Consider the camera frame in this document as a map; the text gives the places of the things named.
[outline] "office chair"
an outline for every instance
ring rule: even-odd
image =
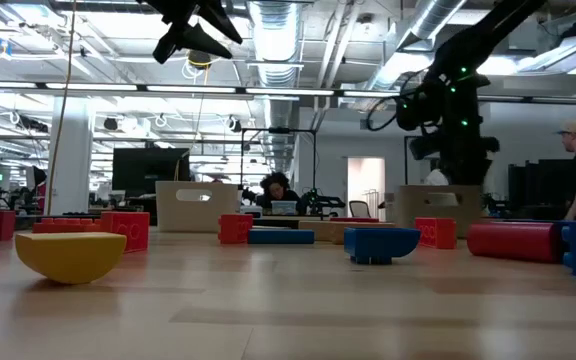
[[[370,218],[370,210],[368,209],[368,203],[365,201],[353,200],[349,201],[350,214],[352,217],[358,218]]]

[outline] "computer screen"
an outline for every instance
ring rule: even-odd
[[[115,149],[113,190],[125,190],[126,196],[154,194],[157,181],[190,181],[188,149]]]

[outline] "red cylinder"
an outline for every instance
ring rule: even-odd
[[[476,256],[556,263],[560,232],[552,223],[473,224],[468,249]]]

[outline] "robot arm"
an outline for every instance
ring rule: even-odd
[[[446,176],[455,185],[481,185],[490,160],[499,151],[495,138],[482,138],[477,89],[489,85],[479,68],[510,32],[546,0],[504,0],[479,23],[439,47],[419,87],[395,97],[397,123],[407,131],[421,128],[410,143],[415,159],[439,152]],[[435,128],[429,132],[427,127]]]

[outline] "doorway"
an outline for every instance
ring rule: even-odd
[[[373,218],[385,217],[378,206],[383,201],[386,188],[386,160],[379,157],[349,157],[346,192],[346,213],[352,216],[350,201],[365,201]]]

